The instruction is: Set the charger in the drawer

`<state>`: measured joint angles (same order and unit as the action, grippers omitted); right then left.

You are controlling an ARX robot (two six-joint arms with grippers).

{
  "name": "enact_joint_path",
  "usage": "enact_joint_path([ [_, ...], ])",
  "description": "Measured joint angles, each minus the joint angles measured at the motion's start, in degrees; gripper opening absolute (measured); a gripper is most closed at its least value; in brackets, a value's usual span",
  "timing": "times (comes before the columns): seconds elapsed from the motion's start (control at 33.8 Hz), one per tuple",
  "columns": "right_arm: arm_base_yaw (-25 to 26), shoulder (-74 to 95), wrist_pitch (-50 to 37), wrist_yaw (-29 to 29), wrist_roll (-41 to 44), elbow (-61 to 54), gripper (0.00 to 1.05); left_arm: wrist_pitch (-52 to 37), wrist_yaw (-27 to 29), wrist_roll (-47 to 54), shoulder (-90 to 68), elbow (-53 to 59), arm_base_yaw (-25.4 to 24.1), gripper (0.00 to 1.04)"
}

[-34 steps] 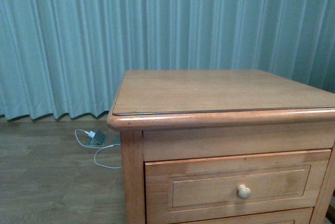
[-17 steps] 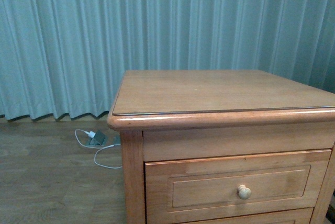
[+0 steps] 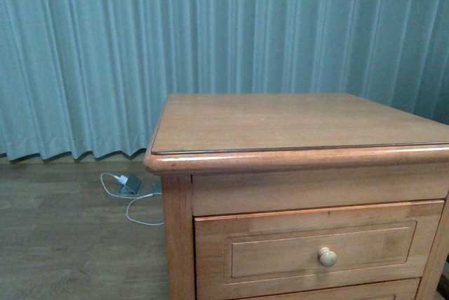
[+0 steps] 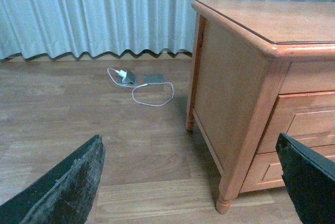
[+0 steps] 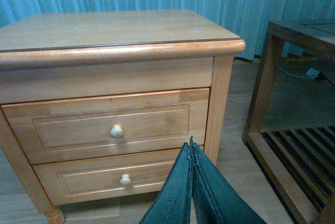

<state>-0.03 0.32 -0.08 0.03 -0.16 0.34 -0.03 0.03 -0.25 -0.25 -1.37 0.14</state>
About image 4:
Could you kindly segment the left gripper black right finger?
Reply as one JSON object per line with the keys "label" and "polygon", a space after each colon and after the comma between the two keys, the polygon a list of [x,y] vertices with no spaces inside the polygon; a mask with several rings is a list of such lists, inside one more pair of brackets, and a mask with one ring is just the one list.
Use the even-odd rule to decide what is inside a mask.
{"label": "left gripper black right finger", "polygon": [[280,133],[276,152],[302,223],[334,223],[334,162]]}

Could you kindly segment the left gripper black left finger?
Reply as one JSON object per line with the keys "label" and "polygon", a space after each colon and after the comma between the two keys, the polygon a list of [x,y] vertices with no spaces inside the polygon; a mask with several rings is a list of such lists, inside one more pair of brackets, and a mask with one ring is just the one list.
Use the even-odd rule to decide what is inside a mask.
{"label": "left gripper black left finger", "polygon": [[85,223],[106,149],[95,135],[25,190],[1,205],[1,223]]}

